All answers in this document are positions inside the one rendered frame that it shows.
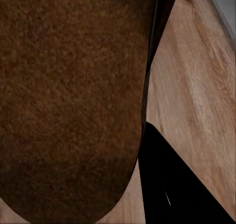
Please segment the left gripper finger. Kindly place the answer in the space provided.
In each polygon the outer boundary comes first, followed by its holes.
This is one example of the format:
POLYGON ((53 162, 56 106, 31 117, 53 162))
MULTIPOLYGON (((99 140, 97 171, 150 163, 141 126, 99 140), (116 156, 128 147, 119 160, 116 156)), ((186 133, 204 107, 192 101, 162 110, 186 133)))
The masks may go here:
POLYGON ((148 122, 138 162, 146 224, 236 224, 148 122))

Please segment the sandal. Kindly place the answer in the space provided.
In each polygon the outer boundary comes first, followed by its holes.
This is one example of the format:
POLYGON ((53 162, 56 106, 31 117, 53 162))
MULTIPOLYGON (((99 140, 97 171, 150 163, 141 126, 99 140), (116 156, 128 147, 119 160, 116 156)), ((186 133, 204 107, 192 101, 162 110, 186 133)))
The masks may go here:
POLYGON ((0 197, 31 224, 95 224, 131 180, 176 0, 0 0, 0 197))

